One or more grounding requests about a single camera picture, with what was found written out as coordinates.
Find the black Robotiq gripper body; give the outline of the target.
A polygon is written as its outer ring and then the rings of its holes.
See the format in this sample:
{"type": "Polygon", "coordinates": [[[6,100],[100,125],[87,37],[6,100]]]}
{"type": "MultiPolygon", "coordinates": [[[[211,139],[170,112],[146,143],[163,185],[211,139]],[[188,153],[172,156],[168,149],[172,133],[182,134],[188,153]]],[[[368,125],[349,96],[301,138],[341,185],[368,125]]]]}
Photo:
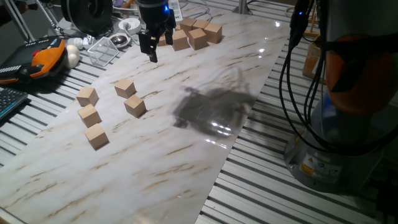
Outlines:
{"type": "Polygon", "coordinates": [[[175,26],[174,10],[168,0],[136,0],[139,15],[152,35],[172,34],[175,26]]]}

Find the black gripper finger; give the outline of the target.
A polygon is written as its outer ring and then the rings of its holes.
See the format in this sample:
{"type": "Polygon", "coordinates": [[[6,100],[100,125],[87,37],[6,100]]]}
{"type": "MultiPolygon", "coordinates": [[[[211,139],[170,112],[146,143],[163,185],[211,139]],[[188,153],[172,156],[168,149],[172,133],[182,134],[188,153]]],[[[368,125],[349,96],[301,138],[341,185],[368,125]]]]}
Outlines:
{"type": "Polygon", "coordinates": [[[165,42],[167,45],[173,45],[173,33],[176,27],[176,22],[174,18],[168,18],[165,23],[165,42]]]}
{"type": "Polygon", "coordinates": [[[151,62],[157,63],[158,59],[156,54],[156,48],[158,44],[158,38],[153,37],[149,32],[144,31],[138,33],[138,36],[141,52],[146,54],[151,62]]]}

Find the person's bare hand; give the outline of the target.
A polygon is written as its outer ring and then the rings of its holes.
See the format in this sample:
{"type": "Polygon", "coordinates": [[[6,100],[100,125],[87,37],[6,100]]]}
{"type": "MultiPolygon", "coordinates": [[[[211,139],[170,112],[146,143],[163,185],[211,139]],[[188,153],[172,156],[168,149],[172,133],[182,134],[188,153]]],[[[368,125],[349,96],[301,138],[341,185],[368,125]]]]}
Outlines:
{"type": "Polygon", "coordinates": [[[24,14],[29,10],[29,6],[25,1],[15,1],[14,3],[21,14],[24,14]]]}

